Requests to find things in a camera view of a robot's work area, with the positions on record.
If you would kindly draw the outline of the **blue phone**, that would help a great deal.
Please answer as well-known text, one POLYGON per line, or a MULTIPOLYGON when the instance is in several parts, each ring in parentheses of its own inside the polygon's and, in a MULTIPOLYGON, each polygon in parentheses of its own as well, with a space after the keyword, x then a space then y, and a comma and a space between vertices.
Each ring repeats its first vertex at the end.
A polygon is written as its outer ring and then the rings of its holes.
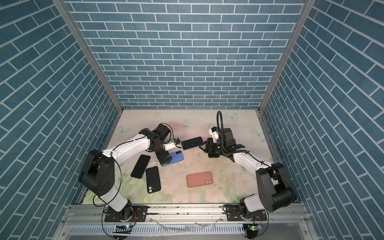
POLYGON ((165 167, 165 166, 168 166, 168 165, 171 165, 174 163, 178 163, 178 162, 184 160, 184 156, 183 156, 182 151, 170 153, 169 157, 172 158, 171 161, 169 163, 162 164, 162 167, 165 167))

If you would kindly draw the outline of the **black phone purple edge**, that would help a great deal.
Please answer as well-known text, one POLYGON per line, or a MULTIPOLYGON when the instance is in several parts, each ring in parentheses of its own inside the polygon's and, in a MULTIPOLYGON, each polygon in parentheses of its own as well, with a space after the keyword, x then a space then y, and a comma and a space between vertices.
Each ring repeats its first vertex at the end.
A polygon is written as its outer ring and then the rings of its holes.
POLYGON ((188 150, 192 148, 199 147, 204 143, 202 137, 196 137, 189 140, 182 141, 183 150, 188 150))

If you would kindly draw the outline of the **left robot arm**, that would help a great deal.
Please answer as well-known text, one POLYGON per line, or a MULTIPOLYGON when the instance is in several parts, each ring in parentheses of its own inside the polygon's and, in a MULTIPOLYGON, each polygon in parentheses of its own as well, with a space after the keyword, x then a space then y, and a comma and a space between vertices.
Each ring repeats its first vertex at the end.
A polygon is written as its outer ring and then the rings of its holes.
POLYGON ((115 212, 130 208, 129 200, 121 193, 121 183, 115 183, 115 169, 135 154, 145 150, 156 154, 161 164, 168 163, 169 150, 176 147, 172 128, 160 123, 154 130, 144 128, 132 139, 106 150, 92 150, 85 157, 79 182, 92 191, 115 212))

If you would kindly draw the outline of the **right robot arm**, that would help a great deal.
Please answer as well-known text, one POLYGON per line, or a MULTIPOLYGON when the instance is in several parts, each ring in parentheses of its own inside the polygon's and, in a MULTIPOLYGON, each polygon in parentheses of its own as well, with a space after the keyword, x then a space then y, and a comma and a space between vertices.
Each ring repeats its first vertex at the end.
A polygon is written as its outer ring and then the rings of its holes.
POLYGON ((257 211, 274 212, 296 200, 296 193, 283 164, 264 161, 251 154, 245 146, 231 141, 208 138, 199 148, 210 158, 229 158, 256 176, 257 193, 241 199, 239 203, 245 218, 257 211))

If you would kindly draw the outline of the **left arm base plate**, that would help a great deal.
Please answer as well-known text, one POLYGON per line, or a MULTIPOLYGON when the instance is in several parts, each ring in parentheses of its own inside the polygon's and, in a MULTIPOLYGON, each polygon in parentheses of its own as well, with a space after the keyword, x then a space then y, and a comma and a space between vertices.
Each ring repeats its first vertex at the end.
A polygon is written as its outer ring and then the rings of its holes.
POLYGON ((114 209, 107 207, 103 210, 105 215, 105 222, 144 222, 147 217, 148 206, 128 206, 120 212, 116 212, 114 209))

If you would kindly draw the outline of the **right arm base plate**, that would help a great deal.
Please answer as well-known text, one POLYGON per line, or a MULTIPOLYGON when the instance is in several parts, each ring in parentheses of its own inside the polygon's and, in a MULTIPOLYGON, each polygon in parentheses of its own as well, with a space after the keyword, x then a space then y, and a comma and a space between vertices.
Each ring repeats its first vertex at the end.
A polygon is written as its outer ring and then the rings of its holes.
POLYGON ((229 222, 267 220, 267 214, 265 210, 249 212, 244 204, 224 204, 222 209, 229 222))

